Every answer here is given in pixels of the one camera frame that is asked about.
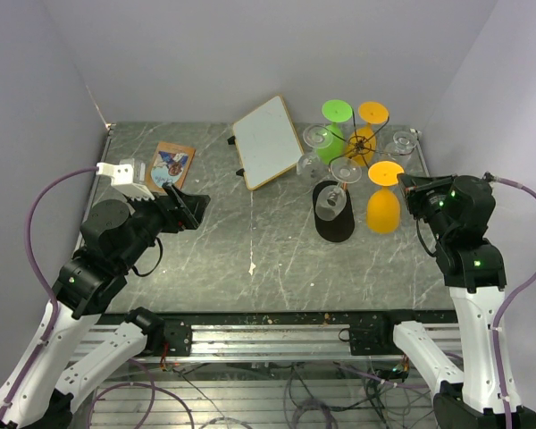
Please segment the clear ribbed glass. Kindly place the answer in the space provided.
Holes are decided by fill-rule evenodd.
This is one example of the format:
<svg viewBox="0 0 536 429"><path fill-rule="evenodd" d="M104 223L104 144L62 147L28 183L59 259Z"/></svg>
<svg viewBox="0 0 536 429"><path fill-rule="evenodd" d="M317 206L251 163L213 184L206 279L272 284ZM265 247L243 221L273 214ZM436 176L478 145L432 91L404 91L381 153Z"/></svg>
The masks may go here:
<svg viewBox="0 0 536 429"><path fill-rule="evenodd" d="M418 146L418 138L411 131L396 131L391 141L386 145L381 155L382 161L392 161L405 168L411 161L415 148Z"/></svg>

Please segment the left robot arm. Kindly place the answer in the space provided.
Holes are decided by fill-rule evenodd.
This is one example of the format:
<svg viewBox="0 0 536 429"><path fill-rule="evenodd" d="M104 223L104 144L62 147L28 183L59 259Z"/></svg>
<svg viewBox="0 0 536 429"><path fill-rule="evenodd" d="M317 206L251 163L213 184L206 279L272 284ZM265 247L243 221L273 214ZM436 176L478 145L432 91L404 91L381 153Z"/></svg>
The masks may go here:
<svg viewBox="0 0 536 429"><path fill-rule="evenodd" d="M167 349L186 356L190 338L176 335L157 314L131 310L109 338L76 363L76 348L126 286L144 252L162 233L193 231L210 203L167 184L162 196L105 200L80 231L84 244L61 268L21 362L0 388L0 428L65 428L72 415L111 373L137 355Z"/></svg>

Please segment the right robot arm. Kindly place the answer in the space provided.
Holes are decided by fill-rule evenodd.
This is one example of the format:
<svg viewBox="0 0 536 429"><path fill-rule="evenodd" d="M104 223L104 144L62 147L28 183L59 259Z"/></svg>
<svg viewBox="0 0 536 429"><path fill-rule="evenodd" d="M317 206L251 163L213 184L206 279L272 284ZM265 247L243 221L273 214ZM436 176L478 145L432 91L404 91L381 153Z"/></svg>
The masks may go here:
<svg viewBox="0 0 536 429"><path fill-rule="evenodd" d="M523 405L507 356L499 318L506 304L504 259L486 238L496 201L486 178L398 175L407 210L425 222L435 239L434 258L452 298L463 365L415 321L377 330L377 346L403 351L431 393L441 428L535 428L536 412Z"/></svg>

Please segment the clear wine glass front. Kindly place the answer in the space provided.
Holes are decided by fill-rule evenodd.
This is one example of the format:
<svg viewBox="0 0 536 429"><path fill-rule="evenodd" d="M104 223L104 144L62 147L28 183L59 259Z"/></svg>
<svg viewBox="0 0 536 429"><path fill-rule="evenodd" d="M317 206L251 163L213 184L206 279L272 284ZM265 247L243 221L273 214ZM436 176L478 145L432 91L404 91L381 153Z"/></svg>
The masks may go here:
<svg viewBox="0 0 536 429"><path fill-rule="evenodd" d="M336 183L322 189L314 210L326 222L334 220L343 211L348 201L347 185L358 182L363 175L360 165L345 156L330 162L330 172Z"/></svg>

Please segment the orange plastic wine glass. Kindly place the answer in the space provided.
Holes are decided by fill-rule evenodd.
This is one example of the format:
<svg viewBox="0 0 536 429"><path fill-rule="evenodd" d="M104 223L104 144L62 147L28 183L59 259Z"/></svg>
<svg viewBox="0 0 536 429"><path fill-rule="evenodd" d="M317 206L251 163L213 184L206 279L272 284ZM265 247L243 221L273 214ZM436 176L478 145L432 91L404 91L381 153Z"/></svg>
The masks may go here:
<svg viewBox="0 0 536 429"><path fill-rule="evenodd" d="M398 228L401 207L391 188L398 184L398 175L403 172L404 169L392 161L380 161L369 168L368 178L379 187L367 203L366 224L370 230L390 234Z"/></svg>

